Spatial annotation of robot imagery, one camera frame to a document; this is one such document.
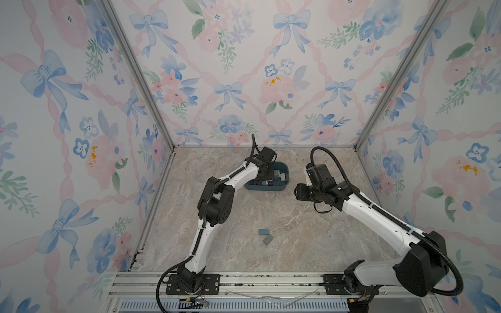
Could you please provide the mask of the teal eraser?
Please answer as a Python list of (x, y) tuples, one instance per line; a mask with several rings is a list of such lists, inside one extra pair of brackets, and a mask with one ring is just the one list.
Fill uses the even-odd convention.
[(258, 230), (258, 235), (260, 236), (268, 236), (270, 234), (270, 231), (268, 229), (259, 229)]

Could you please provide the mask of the grey-green eraser bottom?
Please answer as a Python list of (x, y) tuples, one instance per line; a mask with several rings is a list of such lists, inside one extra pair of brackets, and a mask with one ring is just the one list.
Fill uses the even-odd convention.
[(265, 245), (269, 245), (273, 241), (273, 239), (274, 239), (274, 236), (269, 234), (264, 238), (263, 242)]

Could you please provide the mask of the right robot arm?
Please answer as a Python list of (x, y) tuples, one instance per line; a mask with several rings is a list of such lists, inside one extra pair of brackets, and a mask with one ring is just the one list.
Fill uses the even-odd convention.
[(387, 262), (358, 260), (344, 270), (343, 285), (351, 294), (371, 286), (400, 286), (424, 297), (447, 275), (449, 267), (440, 256), (446, 252), (444, 238), (403, 222), (369, 200), (356, 187), (336, 183), (326, 165), (309, 163), (305, 183), (296, 186), (296, 199), (326, 204), (370, 228), (398, 254)]

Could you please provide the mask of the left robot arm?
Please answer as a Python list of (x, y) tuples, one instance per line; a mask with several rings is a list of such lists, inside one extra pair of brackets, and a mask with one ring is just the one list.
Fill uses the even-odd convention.
[(184, 261), (168, 270), (169, 278), (176, 279), (169, 282), (174, 288), (187, 294), (199, 292), (212, 242), (231, 214), (236, 192), (250, 181), (274, 178), (276, 157), (274, 150), (258, 149), (254, 145), (239, 168), (226, 176), (207, 180), (198, 202), (198, 226), (189, 253)]

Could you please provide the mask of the teal plastic storage box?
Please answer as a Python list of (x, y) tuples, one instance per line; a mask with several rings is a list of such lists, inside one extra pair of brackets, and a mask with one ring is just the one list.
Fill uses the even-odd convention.
[[(247, 190), (253, 191), (266, 191), (266, 192), (280, 192), (286, 189), (290, 182), (290, 172), (288, 166), (283, 162), (275, 162), (274, 168), (274, 178), (269, 181), (254, 182), (249, 181), (244, 185)], [(286, 181), (281, 181), (280, 175), (285, 173)]]

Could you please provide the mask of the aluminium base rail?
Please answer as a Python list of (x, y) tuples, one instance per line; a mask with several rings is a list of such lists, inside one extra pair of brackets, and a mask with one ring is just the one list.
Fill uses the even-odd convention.
[(417, 297), (401, 287), (382, 287), (368, 305), (331, 292), (320, 272), (221, 272), (193, 296), (160, 291), (158, 272), (119, 273), (102, 312), (443, 312), (433, 294)]

